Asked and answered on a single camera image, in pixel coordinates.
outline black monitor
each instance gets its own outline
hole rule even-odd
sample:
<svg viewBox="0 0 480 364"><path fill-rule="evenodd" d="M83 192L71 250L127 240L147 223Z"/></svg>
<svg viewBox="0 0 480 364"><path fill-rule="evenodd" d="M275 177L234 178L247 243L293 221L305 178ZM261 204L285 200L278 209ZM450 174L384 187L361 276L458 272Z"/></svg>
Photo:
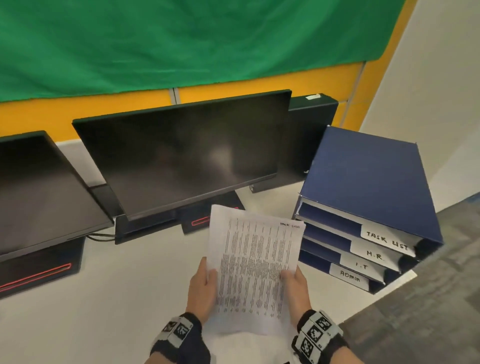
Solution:
<svg viewBox="0 0 480 364"><path fill-rule="evenodd" d="M0 261L110 226L46 132L0 138Z"/></svg>
<svg viewBox="0 0 480 364"><path fill-rule="evenodd" d="M275 176L291 91L73 121L128 219Z"/></svg>

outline file organizer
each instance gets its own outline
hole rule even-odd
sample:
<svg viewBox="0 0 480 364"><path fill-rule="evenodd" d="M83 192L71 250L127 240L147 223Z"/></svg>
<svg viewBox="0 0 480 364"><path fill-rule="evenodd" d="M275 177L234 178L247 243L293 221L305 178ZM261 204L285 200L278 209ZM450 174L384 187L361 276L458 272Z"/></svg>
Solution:
<svg viewBox="0 0 480 364"><path fill-rule="evenodd" d="M415 143L328 127L295 207L300 261L376 293L443 244Z"/></svg>

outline white wall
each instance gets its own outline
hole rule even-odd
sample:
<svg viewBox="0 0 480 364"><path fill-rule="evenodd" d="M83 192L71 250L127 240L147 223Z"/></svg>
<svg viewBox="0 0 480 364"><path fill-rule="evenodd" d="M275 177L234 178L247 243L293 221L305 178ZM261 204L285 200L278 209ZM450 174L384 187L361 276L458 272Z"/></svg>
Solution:
<svg viewBox="0 0 480 364"><path fill-rule="evenodd" d="M480 1L419 0L360 131L416 142L437 211L480 191Z"/></svg>

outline wrist band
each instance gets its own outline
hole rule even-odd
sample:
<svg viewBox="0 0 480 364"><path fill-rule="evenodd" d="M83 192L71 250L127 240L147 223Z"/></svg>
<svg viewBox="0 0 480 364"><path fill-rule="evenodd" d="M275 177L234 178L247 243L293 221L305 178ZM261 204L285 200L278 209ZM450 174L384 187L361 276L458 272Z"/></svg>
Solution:
<svg viewBox="0 0 480 364"><path fill-rule="evenodd" d="M202 324L192 313L172 318L157 336L150 355L159 352L172 363L210 364L210 352L202 340Z"/></svg>
<svg viewBox="0 0 480 364"><path fill-rule="evenodd" d="M305 312L297 330L299 334L292 341L292 349L302 364L329 364L338 349L348 347L342 329L323 311Z"/></svg>

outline yellow panel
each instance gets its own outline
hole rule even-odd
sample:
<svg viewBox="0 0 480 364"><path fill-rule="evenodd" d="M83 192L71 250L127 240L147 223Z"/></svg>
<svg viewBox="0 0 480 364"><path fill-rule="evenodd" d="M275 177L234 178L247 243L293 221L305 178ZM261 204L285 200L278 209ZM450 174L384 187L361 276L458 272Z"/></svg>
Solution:
<svg viewBox="0 0 480 364"><path fill-rule="evenodd" d="M182 87L179 89L180 100L186 103L290 89L292 96L322 92L336 100L346 101L353 91L360 69L361 63L351 63L247 81Z"/></svg>
<svg viewBox="0 0 480 364"><path fill-rule="evenodd" d="M352 103L348 107L347 116L343 122L342 128L358 131L367 111L370 107L370 102L361 102L359 104Z"/></svg>
<svg viewBox="0 0 480 364"><path fill-rule="evenodd" d="M45 130L55 142L77 139L73 119L170 104L168 90L4 102L0 136Z"/></svg>
<svg viewBox="0 0 480 364"><path fill-rule="evenodd" d="M332 126L340 126L340 123L343 120L343 115L345 114L345 109L347 108L347 102L339 102L338 107L333 117Z"/></svg>
<svg viewBox="0 0 480 364"><path fill-rule="evenodd" d="M376 61L367 62L365 68L360 77L359 84L355 90L355 95L353 97L353 102L368 102L372 101L375 96L380 82L387 70L388 64L393 57L395 49L397 48L398 43L402 37L403 31L407 26L408 20L415 8L417 0L406 0L403 5L402 11L398 17L395 28L393 30L392 36L388 45L385 49L385 52Z"/></svg>

